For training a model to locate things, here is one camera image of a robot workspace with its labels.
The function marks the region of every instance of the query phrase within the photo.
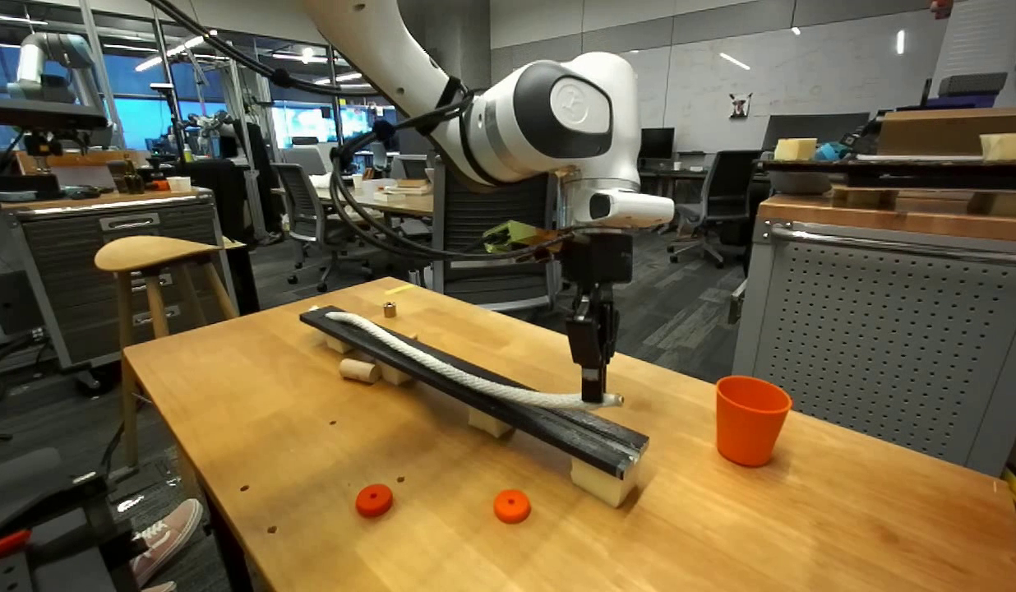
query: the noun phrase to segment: bar stool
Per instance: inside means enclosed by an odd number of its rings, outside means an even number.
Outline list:
[[[172,334],[169,325],[169,306],[164,306],[164,293],[157,286],[157,277],[164,271],[180,271],[180,283],[187,283],[187,293],[196,293],[196,286],[191,286],[191,277],[186,273],[187,268],[202,268],[202,273],[211,279],[211,288],[218,296],[221,312],[229,318],[238,317],[238,306],[229,300],[229,293],[225,288],[221,277],[218,277],[218,247],[211,243],[193,243],[193,241],[179,241],[179,238],[122,238],[106,243],[92,264],[101,273],[116,277],[116,306],[119,306],[119,346],[131,346],[134,341],[134,325],[131,325],[131,283],[134,273],[145,279],[145,300],[149,300],[149,318],[153,318],[153,334]],[[127,454],[127,467],[141,463],[141,451],[138,451],[138,382],[134,372],[122,361],[122,427],[124,427],[124,454]]]

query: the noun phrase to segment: orange plastic cup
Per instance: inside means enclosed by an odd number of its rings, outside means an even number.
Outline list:
[[[718,454],[742,467],[773,459],[773,447],[792,398],[753,376],[725,376],[718,382]]]

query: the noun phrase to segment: wood grain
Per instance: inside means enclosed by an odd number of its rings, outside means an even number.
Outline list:
[[[180,192],[145,192],[145,193],[101,193],[101,197],[66,197],[66,200],[16,200],[4,203],[9,215],[45,215],[45,212],[76,212],[76,206],[122,206],[122,203],[154,203],[154,200],[193,200],[207,197],[207,186]]]
[[[214,243],[196,243],[196,241],[179,241],[179,238],[119,238],[106,243],[92,264],[106,273],[127,273],[127,271],[149,271],[149,268],[164,268],[176,259],[191,259],[191,257],[211,257],[218,254]]]
[[[714,451],[714,385],[620,355],[612,422],[651,433],[612,510],[570,459],[495,442],[428,389],[352,385],[295,317],[342,306],[533,389],[575,389],[567,338],[394,279],[131,346],[127,365],[272,589],[1016,589],[1003,479],[807,419],[775,463]],[[365,482],[394,486],[374,524]],[[495,521],[520,486],[527,524]]]
[[[761,203],[761,219],[807,219],[807,224],[840,224],[840,228],[1016,243],[1016,218],[861,212],[861,206],[831,206],[831,203],[808,200],[808,197],[771,197]]]
[[[328,200],[333,192],[327,185],[312,186],[321,200]],[[435,218],[435,193],[428,180],[363,180],[352,200],[394,218]]]
[[[980,135],[1016,131],[1016,109],[929,109],[880,118],[877,154],[980,154]]]

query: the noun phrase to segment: orange disc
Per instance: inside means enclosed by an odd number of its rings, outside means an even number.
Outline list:
[[[531,496],[522,491],[502,491],[497,496],[495,510],[497,510],[497,516],[502,524],[520,524],[520,521],[527,521],[533,513],[533,503],[531,503]]]
[[[356,494],[356,510],[363,516],[381,516],[394,505],[394,491],[384,482],[367,482],[363,494]]]

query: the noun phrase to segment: black chair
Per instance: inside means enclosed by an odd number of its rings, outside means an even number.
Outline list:
[[[251,268],[251,247],[257,241],[252,241],[252,228],[246,215],[246,177],[245,177],[246,167],[238,167],[235,161],[225,161],[225,158],[211,158],[211,161],[191,161],[179,171],[187,173],[191,185],[211,186],[214,203],[218,203],[221,232],[246,243],[246,251],[227,251],[227,264],[229,264],[229,279],[238,293],[238,309],[245,317],[257,312],[261,300],[257,300],[257,283],[252,283],[252,268]]]
[[[680,228],[689,228],[701,251],[725,268],[727,257],[742,257],[742,224],[751,212],[751,180],[761,151],[718,151],[701,192],[701,203],[680,203]]]
[[[552,197],[555,180],[550,173],[477,186],[435,161],[435,247],[474,254],[485,243],[485,230],[502,219],[552,228]],[[430,268],[430,288],[500,312],[545,309],[559,293],[559,264],[439,259]]]
[[[257,167],[257,197],[261,197],[261,206],[264,206],[264,219],[267,219],[267,228],[275,228],[284,203],[272,197],[272,185],[275,185],[272,158],[270,158],[267,135],[257,123],[246,123],[246,146],[251,146],[251,166]]]
[[[352,247],[352,230],[337,215],[328,215],[328,203],[318,200],[309,173],[299,166],[279,161],[272,171],[284,192],[284,232],[299,243],[299,259],[287,283],[299,279],[309,251],[321,251],[328,254],[328,264],[318,271],[318,288],[327,288],[337,264]]]

